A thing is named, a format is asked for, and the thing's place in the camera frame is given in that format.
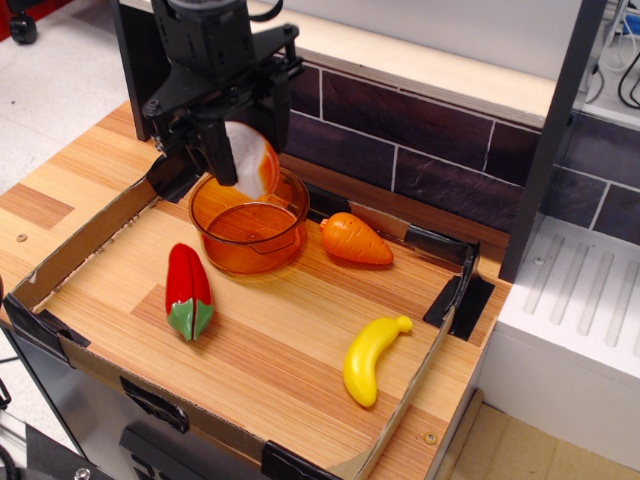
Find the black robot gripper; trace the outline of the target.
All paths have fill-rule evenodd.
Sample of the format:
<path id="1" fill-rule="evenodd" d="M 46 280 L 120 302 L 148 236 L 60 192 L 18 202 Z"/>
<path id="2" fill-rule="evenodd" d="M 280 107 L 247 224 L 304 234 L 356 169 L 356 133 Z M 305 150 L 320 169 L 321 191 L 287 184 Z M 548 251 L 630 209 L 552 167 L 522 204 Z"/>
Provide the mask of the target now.
<path id="1" fill-rule="evenodd" d="M 290 81 L 303 70 L 295 45 L 299 29 L 283 24 L 252 30 L 253 22 L 272 19 L 281 8 L 252 15 L 244 1 L 153 2 L 170 72 L 142 112 L 153 122 L 163 154 L 188 147 L 200 170 L 234 186 L 238 175 L 226 122 L 245 122 L 277 153 L 284 151 Z"/>

